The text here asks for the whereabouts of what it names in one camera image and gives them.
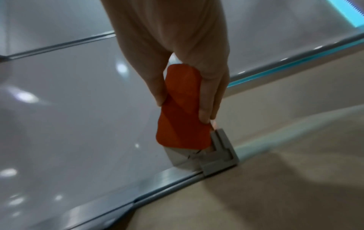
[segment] red object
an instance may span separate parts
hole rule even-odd
[[[200,72],[189,65],[168,67],[168,96],[156,135],[159,144],[182,149],[205,149],[211,145],[211,125],[198,119],[201,80]]]

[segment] hand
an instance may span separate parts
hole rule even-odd
[[[171,54],[202,76],[199,119],[215,119],[229,84],[229,43],[219,0],[102,0],[119,46],[157,104],[167,97]]]

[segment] cyan light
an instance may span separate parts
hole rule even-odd
[[[327,0],[354,27],[364,25],[364,15],[348,0]]]

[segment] finger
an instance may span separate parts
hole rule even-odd
[[[220,84],[217,88],[217,92],[215,94],[215,99],[213,101],[213,108],[212,108],[211,117],[210,117],[211,120],[216,119],[217,112],[220,109],[220,104],[224,97],[226,88],[229,85],[229,82],[230,82],[230,75],[229,75],[229,69],[227,69],[220,81]]]
[[[198,112],[202,123],[208,124],[213,109],[216,91],[219,87],[221,78],[202,79],[200,87],[200,108]]]
[[[155,98],[157,105],[162,106],[168,94],[163,74],[160,74],[155,78],[145,79],[144,81]]]

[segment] blue edge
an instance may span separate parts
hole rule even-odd
[[[289,69],[289,68],[298,66],[300,64],[303,64],[303,63],[306,63],[306,62],[309,62],[309,61],[313,61],[313,60],[318,59],[318,58],[322,58],[322,57],[324,57],[326,55],[330,55],[330,54],[336,53],[338,51],[341,51],[341,50],[350,48],[352,46],[359,45],[360,43],[363,43],[363,42],[364,42],[364,39],[360,39],[358,41],[351,42],[349,44],[345,44],[345,45],[342,45],[342,46],[339,46],[339,47],[336,47],[336,48],[333,48],[333,49],[330,49],[330,50],[327,50],[327,51],[323,51],[321,53],[314,54],[314,55],[311,55],[309,57],[302,58],[300,60],[293,61],[293,62],[284,64],[282,66],[278,66],[276,68],[263,71],[263,72],[258,73],[258,74],[251,75],[249,77],[245,77],[243,79],[230,82],[229,85],[228,85],[228,88],[229,87],[232,87],[232,86],[236,86],[238,84],[242,84],[242,83],[248,82],[248,81],[252,81],[252,80],[255,80],[255,79],[258,79],[258,78],[262,78],[262,77],[265,77],[265,76],[268,76],[268,75],[277,73],[279,71],[283,71],[283,70],[286,70],[286,69]]]

